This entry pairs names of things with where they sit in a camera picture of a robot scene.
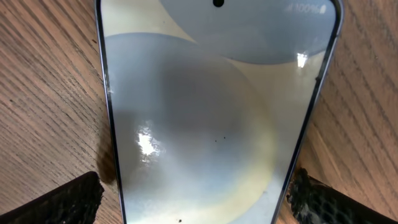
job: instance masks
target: wood surface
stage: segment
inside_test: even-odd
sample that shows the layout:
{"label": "wood surface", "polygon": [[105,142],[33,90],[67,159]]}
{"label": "wood surface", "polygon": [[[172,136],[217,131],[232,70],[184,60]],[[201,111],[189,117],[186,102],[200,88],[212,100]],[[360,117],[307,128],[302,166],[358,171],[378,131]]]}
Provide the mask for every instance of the wood surface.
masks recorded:
{"label": "wood surface", "polygon": [[[398,220],[398,1],[345,9],[298,163]],[[89,170],[112,181],[100,65],[92,0],[0,0],[0,214]],[[104,187],[97,223],[121,223]]]}

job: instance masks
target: smartphone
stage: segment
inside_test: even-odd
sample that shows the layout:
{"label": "smartphone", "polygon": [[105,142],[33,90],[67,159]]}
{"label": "smartphone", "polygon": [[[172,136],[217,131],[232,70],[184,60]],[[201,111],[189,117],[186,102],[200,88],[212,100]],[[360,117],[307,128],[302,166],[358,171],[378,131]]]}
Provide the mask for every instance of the smartphone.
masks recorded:
{"label": "smartphone", "polygon": [[275,223],[339,0],[97,0],[124,223]]}

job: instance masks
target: phone bezel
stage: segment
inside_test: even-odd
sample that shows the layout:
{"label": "phone bezel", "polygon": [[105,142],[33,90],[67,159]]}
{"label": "phone bezel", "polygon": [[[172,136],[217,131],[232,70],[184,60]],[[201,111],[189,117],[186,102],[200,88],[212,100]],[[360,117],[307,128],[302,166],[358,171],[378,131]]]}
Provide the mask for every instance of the phone bezel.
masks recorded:
{"label": "phone bezel", "polygon": [[[310,103],[309,103],[307,112],[305,114],[303,125],[302,125],[300,134],[297,139],[297,143],[296,143],[296,147],[294,149],[293,155],[292,155],[292,159],[290,160],[289,169],[286,173],[284,184],[280,191],[279,199],[278,199],[275,211],[274,211],[274,215],[272,217],[271,224],[274,224],[278,218],[279,210],[282,205],[283,199],[285,197],[287,187],[290,182],[290,178],[292,177],[298,155],[300,153],[300,149],[301,149],[301,146],[303,143],[302,140],[303,140],[303,137],[305,136],[308,122],[310,121],[310,117],[311,117],[311,114],[313,111],[313,107],[315,106],[316,102],[318,101],[320,90],[322,88],[323,82],[325,81],[326,73],[327,73],[328,67],[330,65],[331,58],[333,56],[333,52],[336,47],[336,41],[341,32],[341,27],[343,25],[344,9],[343,9],[342,0],[330,0],[330,1],[333,3],[333,5],[335,6],[335,9],[336,9],[335,26],[333,28],[333,32],[331,34],[331,37],[330,37],[330,40],[328,43],[328,47],[326,48],[325,56],[323,58],[323,62],[322,62],[319,74],[317,76],[317,82],[315,84],[315,88],[313,90],[313,93],[312,93],[312,96],[310,99]],[[108,112],[108,121],[109,121],[110,130],[111,130],[111,142],[112,142],[113,153],[114,153],[114,162],[115,162],[115,166],[116,166],[115,169],[116,169],[116,180],[117,180],[118,189],[119,189],[118,190],[119,191],[119,203],[121,206],[123,223],[127,223],[126,213],[124,211],[124,200],[123,200],[122,183],[121,183],[121,176],[120,176],[120,170],[119,170],[118,150],[117,150],[117,146],[116,146],[116,134],[114,131],[113,112],[111,110],[112,101],[111,101],[111,96],[109,95],[109,92],[108,92],[109,78],[108,78],[108,65],[106,64],[106,52],[105,52],[105,43],[104,43],[104,34],[103,34],[103,25],[102,25],[101,0],[95,0],[95,20],[96,20],[96,29],[97,29],[97,36],[98,36],[99,55],[101,57],[101,68],[102,68],[103,83],[104,83],[104,90],[105,90],[106,110]]]}

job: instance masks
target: brown wooden background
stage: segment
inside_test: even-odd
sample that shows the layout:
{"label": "brown wooden background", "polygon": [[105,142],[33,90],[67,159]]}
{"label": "brown wooden background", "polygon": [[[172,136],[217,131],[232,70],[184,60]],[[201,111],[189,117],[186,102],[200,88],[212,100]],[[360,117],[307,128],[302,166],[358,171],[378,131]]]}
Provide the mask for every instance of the brown wooden background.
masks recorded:
{"label": "brown wooden background", "polygon": [[[398,220],[398,1],[345,9],[299,163]],[[0,214],[111,169],[96,41],[92,0],[0,0]],[[105,189],[98,223],[121,223],[117,188]],[[279,223],[294,223],[285,205]]]}

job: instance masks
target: wood grain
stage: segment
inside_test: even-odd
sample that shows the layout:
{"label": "wood grain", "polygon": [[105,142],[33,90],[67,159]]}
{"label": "wood grain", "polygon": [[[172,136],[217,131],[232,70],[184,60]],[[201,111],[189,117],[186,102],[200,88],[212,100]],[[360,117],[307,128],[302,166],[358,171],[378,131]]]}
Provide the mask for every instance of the wood grain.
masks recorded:
{"label": "wood grain", "polygon": [[[345,6],[299,164],[398,220],[398,1]],[[112,168],[96,42],[93,1],[0,1],[0,213]],[[278,223],[295,223],[289,211]],[[97,219],[121,223],[114,183]]]}

